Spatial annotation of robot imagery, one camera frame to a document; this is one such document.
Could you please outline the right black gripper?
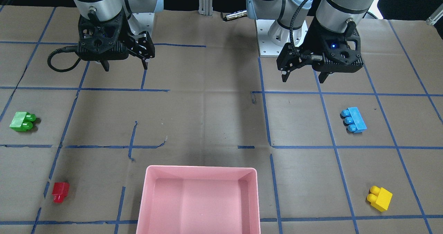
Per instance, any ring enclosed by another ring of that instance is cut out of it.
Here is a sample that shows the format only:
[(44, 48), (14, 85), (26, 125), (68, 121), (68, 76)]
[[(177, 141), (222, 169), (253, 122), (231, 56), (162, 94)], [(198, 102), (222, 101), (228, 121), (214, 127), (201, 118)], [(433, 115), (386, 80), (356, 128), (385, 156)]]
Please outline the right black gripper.
[(108, 21), (93, 21), (79, 17), (78, 56), (85, 61), (101, 61), (109, 72), (109, 60), (125, 60), (129, 55), (141, 59), (144, 70), (150, 58), (155, 57), (155, 47), (149, 32), (138, 35), (131, 32), (125, 12)]

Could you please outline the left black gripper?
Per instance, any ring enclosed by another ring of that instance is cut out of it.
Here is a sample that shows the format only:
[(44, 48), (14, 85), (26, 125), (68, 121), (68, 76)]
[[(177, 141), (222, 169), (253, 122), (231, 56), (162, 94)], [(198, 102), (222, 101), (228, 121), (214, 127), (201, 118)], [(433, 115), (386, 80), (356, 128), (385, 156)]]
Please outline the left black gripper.
[(318, 75), (319, 83), (324, 83), (335, 72), (354, 73), (364, 66), (361, 43), (356, 23), (345, 20), (343, 33), (332, 32), (314, 18), (301, 46), (292, 47), (286, 43), (277, 58), (277, 68), (282, 81), (287, 82), (290, 72), (304, 65), (311, 65)]

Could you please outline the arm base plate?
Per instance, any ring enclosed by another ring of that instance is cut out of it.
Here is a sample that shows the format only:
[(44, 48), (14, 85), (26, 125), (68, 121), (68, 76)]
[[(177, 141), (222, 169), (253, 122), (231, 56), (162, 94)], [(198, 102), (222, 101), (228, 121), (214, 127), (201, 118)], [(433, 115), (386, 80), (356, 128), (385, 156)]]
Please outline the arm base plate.
[(128, 24), (133, 35), (139, 35), (145, 31), (153, 37), (154, 19), (155, 13), (133, 13), (128, 19)]
[(283, 28), (277, 20), (255, 20), (260, 57), (275, 57), (283, 46), (290, 42), (289, 29)]

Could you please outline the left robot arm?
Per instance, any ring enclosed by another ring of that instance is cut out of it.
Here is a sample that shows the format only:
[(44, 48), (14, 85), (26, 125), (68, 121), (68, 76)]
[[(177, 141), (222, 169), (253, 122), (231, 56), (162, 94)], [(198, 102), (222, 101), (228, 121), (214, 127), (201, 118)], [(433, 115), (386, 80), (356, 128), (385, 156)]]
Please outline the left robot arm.
[(374, 0), (321, 0), (300, 46), (294, 30), (302, 24), (314, 0), (246, 0), (246, 11), (254, 20), (275, 20), (287, 30), (277, 69), (286, 82), (296, 69), (310, 65), (323, 83), (333, 73), (355, 73), (364, 66), (361, 38), (356, 28)]

